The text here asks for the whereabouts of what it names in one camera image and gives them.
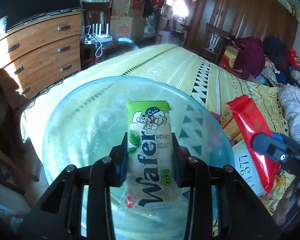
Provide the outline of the green Wafer Go snack pack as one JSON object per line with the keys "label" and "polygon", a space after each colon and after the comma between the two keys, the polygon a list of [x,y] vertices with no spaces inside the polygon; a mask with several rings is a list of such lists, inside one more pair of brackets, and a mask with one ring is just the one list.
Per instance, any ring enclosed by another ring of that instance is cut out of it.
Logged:
{"label": "green Wafer Go snack pack", "polygon": [[129,101],[127,174],[121,209],[156,210],[177,204],[170,106]]}

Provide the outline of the red snack wrapper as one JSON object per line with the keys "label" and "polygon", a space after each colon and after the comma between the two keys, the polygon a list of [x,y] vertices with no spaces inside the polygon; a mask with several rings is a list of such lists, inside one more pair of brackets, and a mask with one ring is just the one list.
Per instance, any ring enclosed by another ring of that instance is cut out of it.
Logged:
{"label": "red snack wrapper", "polygon": [[273,135],[255,102],[246,94],[227,103],[243,136],[257,169],[260,182],[267,193],[272,191],[280,164],[265,155],[262,145]]}

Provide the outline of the clear blue plastic bowl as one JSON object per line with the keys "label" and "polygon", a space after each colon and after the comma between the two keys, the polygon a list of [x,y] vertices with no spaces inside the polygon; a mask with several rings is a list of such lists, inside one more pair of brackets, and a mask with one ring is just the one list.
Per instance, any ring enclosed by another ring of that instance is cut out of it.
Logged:
{"label": "clear blue plastic bowl", "polygon": [[127,178],[111,189],[117,239],[182,239],[190,191],[174,179],[172,140],[208,165],[234,165],[230,144],[196,100],[141,77],[108,77],[66,95],[47,122],[42,146],[53,182],[68,166],[93,165],[125,144]]}

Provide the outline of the white tall carton box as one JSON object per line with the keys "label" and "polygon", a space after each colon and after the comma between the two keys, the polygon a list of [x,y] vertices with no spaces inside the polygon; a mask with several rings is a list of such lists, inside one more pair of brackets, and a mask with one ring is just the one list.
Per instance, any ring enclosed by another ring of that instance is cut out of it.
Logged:
{"label": "white tall carton box", "polygon": [[243,140],[232,146],[235,160],[235,169],[258,196],[263,196],[266,192],[260,182],[260,178],[255,164],[250,156],[246,144]]}

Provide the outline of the lilac floral rolled quilt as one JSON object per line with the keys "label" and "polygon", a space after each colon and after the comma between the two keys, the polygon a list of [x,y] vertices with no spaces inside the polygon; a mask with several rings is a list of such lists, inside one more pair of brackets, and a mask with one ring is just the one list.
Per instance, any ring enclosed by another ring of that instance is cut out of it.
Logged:
{"label": "lilac floral rolled quilt", "polygon": [[300,144],[300,89],[285,85],[279,88],[277,94],[289,124],[289,136]]}

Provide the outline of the red orange tea box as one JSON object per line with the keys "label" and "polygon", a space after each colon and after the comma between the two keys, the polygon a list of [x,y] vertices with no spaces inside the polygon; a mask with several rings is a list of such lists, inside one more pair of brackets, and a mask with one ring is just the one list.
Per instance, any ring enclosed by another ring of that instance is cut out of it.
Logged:
{"label": "red orange tea box", "polygon": [[211,111],[210,113],[214,116],[214,118],[222,127],[231,146],[234,146],[243,140],[243,136],[239,130],[239,127],[237,126],[237,123],[229,107],[221,115],[213,111]]}

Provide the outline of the maroon clothes pile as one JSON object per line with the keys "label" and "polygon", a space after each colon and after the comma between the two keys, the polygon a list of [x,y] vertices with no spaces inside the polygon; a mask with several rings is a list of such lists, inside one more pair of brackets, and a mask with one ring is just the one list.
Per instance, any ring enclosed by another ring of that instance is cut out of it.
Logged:
{"label": "maroon clothes pile", "polygon": [[242,71],[242,79],[254,79],[259,76],[265,66],[265,55],[262,41],[254,36],[235,38],[232,45],[238,49],[233,70]]}

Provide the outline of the yellow patterned bed sheet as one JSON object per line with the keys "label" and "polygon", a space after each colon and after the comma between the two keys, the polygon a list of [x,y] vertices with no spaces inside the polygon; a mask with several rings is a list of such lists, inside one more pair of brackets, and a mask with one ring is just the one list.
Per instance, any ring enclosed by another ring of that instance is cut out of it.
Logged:
{"label": "yellow patterned bed sheet", "polygon": [[288,135],[278,89],[245,81],[180,46],[160,44],[130,51],[58,81],[25,109],[20,119],[21,139],[30,140],[42,159],[46,123],[58,103],[75,88],[109,76],[138,76],[165,83],[189,94],[208,111],[221,114],[226,103],[247,94],[274,132]]}

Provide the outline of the white wifi router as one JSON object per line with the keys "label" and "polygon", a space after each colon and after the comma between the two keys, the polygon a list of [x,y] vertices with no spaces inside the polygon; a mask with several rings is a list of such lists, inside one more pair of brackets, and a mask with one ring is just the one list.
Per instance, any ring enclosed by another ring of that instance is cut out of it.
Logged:
{"label": "white wifi router", "polygon": [[97,24],[93,23],[91,25],[92,29],[89,32],[90,38],[93,41],[107,43],[113,40],[113,37],[109,33],[109,24]]}

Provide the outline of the wooden chest of drawers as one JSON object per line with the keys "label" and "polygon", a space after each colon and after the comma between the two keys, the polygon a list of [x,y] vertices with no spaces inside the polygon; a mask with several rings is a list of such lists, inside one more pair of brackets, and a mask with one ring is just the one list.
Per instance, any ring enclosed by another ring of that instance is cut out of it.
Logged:
{"label": "wooden chest of drawers", "polygon": [[60,14],[0,36],[0,83],[4,91],[30,98],[81,70],[81,15]]}

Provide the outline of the lower cardboard box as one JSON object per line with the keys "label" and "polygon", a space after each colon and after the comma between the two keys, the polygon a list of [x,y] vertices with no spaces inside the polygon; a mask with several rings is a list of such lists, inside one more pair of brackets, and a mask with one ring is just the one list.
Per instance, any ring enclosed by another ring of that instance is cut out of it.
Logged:
{"label": "lower cardboard box", "polygon": [[114,39],[128,38],[133,41],[143,39],[146,19],[142,17],[111,16],[110,35]]}

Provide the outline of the cardboard box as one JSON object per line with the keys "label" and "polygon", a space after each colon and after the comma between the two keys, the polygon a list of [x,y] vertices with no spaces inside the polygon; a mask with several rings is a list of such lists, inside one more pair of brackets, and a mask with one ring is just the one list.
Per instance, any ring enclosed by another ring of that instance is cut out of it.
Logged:
{"label": "cardboard box", "polygon": [[114,39],[128,38],[133,41],[143,39],[146,19],[142,17],[111,16],[110,35]]}
{"label": "cardboard box", "polygon": [[145,1],[143,0],[113,0],[112,16],[143,17]]}

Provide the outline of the backrest wooden chair by wardrobe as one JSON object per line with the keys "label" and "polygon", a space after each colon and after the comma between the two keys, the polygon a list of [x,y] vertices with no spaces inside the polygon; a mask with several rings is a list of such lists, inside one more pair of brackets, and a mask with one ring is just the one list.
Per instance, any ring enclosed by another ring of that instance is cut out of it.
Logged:
{"label": "backrest wooden chair by wardrobe", "polygon": [[209,23],[206,24],[206,37],[200,51],[201,56],[219,65],[222,55],[226,50],[227,42],[230,38],[230,33],[223,31]]}

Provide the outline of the dark wooden chair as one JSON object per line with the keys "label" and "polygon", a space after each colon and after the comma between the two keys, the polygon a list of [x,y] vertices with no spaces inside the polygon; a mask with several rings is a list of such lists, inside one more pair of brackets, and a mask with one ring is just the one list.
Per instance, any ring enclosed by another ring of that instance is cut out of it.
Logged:
{"label": "dark wooden chair", "polygon": [[101,24],[101,34],[106,34],[107,24],[110,23],[110,3],[109,2],[82,2],[84,17],[84,34],[99,34]]}

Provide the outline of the upper cardboard box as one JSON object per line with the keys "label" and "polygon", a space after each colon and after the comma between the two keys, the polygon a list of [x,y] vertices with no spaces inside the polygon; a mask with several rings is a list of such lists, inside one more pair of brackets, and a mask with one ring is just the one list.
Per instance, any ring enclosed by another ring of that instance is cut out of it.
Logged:
{"label": "upper cardboard box", "polygon": [[145,1],[143,0],[113,0],[112,16],[143,17]]}

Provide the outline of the brown wooden wardrobe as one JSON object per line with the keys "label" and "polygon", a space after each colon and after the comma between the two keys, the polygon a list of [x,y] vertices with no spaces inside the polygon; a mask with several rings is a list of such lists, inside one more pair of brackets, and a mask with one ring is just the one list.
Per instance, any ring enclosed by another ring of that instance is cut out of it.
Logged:
{"label": "brown wooden wardrobe", "polygon": [[184,46],[200,54],[208,44],[210,24],[235,37],[278,37],[291,49],[297,19],[277,0],[197,0]]}

